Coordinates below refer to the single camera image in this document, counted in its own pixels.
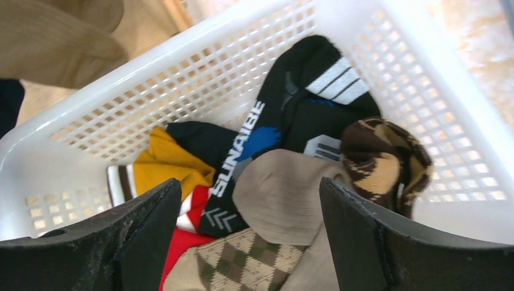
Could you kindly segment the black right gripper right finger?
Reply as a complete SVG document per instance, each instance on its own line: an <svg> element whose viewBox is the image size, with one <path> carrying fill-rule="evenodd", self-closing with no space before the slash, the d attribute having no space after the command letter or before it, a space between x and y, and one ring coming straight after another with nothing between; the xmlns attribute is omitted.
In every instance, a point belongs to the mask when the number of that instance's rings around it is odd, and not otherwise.
<svg viewBox="0 0 514 291"><path fill-rule="evenodd" d="M513 247L443 232L323 178L322 215L341 290L512 290Z"/></svg>

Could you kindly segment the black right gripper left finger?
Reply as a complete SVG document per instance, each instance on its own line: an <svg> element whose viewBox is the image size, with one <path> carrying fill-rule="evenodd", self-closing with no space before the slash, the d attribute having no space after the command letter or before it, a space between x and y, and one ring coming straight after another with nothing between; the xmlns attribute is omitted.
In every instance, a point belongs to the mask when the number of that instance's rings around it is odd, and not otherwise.
<svg viewBox="0 0 514 291"><path fill-rule="evenodd" d="M39 238L1 243L2 290L158 290L181 207L169 179Z"/></svg>

